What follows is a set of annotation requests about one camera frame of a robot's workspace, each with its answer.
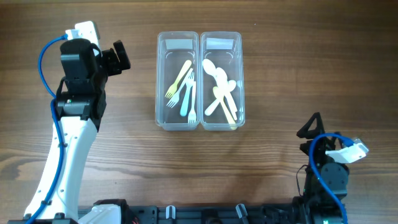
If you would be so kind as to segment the thick white plastic spoon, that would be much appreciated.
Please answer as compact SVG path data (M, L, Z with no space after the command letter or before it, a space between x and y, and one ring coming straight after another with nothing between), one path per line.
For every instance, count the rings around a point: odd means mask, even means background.
M236 81L234 80L230 80L228 82L228 91L231 92L236 88ZM215 99L205 110L205 115L206 116L210 116L214 110L216 109L216 107L219 105L220 101Z

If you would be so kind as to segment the yellow plastic fork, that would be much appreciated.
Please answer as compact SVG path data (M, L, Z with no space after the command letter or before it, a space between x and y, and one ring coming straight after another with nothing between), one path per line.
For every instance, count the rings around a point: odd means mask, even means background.
M192 61L191 60L186 60L180 69L175 81L170 85L169 89L167 90L165 97L166 98L171 98L175 92L177 91L178 84L180 83L180 80L183 78L183 76L188 72L188 69L191 67Z

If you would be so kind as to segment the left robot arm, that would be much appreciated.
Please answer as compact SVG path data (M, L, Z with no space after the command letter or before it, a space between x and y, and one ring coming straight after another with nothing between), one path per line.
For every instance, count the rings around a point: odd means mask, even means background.
M39 186L19 223L129 223L125 200L101 200L85 218L78 215L81 180L88 152L106 108L110 76L131 67L123 43L101 50L87 39L60 46L65 72L50 103L52 143Z

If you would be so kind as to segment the yellow plastic spoon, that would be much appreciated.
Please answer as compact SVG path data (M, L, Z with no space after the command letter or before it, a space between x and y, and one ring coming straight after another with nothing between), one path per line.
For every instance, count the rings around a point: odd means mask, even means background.
M227 119L228 124L231 126L232 130L235 130L236 128L233 127L233 125L236 124L235 120L233 119L231 113L229 112L229 109L227 109L227 106L224 102L224 93L217 87L213 87L213 94L216 97L216 99L220 102L221 107L223 109L224 115Z

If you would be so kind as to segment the thick white plastic fork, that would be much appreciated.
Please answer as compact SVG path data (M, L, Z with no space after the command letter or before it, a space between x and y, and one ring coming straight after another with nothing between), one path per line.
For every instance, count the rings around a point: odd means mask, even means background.
M190 74L187 82L186 82L186 91L185 91L184 98L183 98L183 101L182 101L182 105L181 105L181 108L180 108L180 115L182 117L185 117L187 115L188 99L190 97L190 91L191 91L191 88L193 86L193 82L194 82L194 73L192 72Z

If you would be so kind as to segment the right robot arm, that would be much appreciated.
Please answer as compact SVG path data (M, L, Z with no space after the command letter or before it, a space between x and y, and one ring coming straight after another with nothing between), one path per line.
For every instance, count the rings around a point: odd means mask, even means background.
M347 195L349 169L327 152L335 152L338 146L352 146L353 140L339 132L327 133L319 112L297 131L297 137L307 140L300 145L300 150L308 156L305 184L300 192L306 222L348 223L341 200Z

